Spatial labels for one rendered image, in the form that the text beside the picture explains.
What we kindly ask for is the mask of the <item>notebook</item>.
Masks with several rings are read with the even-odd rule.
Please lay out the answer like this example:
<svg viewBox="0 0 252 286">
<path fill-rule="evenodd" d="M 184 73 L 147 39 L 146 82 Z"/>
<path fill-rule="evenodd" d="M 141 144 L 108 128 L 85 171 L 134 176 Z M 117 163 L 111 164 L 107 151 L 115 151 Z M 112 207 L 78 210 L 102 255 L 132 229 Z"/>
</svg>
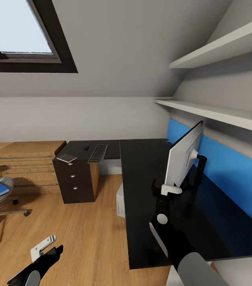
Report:
<svg viewBox="0 0 252 286">
<path fill-rule="evenodd" d="M 65 162 L 71 162 L 73 160 L 75 160 L 77 157 L 74 157 L 74 156 L 71 156 L 71 155 L 68 155 L 68 154 L 64 154 L 60 157 L 58 157 L 57 159 L 59 160 L 62 160 L 62 161 L 65 161 Z"/>
</svg>

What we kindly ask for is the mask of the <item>monitor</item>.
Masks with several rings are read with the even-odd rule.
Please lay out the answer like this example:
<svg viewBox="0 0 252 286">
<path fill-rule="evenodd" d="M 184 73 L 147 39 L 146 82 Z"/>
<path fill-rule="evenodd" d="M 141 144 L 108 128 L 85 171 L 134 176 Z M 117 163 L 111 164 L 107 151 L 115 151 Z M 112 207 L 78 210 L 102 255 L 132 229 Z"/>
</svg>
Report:
<svg viewBox="0 0 252 286">
<path fill-rule="evenodd" d="M 190 188 L 197 192 L 199 185 L 202 183 L 201 179 L 207 162 L 205 156 L 198 154 L 203 122 L 204 121 L 201 120 L 167 149 L 162 185 L 166 184 L 180 187 L 186 177 L 187 185 L 182 191 L 186 188 Z M 199 159 L 199 163 L 193 186 L 191 186 L 188 184 L 189 179 L 187 174 L 197 158 Z"/>
</svg>

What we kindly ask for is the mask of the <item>keyboard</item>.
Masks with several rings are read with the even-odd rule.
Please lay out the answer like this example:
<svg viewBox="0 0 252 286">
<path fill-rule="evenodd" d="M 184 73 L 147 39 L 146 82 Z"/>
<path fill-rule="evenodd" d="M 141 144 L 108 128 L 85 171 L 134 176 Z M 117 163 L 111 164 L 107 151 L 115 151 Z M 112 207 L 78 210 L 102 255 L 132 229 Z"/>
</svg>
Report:
<svg viewBox="0 0 252 286">
<path fill-rule="evenodd" d="M 102 164 L 107 151 L 108 145 L 97 145 L 94 152 L 92 153 L 88 163 Z"/>
</svg>

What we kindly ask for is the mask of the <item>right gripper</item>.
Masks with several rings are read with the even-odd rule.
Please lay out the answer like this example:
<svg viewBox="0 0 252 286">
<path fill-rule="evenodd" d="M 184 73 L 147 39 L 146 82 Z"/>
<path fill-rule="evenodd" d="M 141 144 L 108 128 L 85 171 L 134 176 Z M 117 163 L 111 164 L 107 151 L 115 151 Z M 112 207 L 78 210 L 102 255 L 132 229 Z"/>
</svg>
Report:
<svg viewBox="0 0 252 286">
<path fill-rule="evenodd" d="M 170 200 L 171 201 L 175 200 L 175 197 L 176 197 L 175 193 L 169 192 L 168 195 L 162 195 L 161 194 L 162 189 L 155 187 L 154 184 L 152 184 L 151 190 L 153 191 L 152 196 L 157 197 L 156 203 L 162 201 L 162 202 L 166 202 L 170 206 Z"/>
</svg>

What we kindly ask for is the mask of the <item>desktop computer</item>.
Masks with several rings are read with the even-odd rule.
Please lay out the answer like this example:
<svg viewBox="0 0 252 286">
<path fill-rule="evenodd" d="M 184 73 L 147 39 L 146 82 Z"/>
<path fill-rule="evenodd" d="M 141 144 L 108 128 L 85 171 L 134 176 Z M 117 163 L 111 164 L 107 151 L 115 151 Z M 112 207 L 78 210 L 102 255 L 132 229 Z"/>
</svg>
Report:
<svg viewBox="0 0 252 286">
<path fill-rule="evenodd" d="M 125 218 L 125 204 L 124 204 L 124 195 L 123 195 L 123 183 L 121 184 L 118 192 L 116 193 L 116 202 L 117 202 L 117 216 Z"/>
</svg>

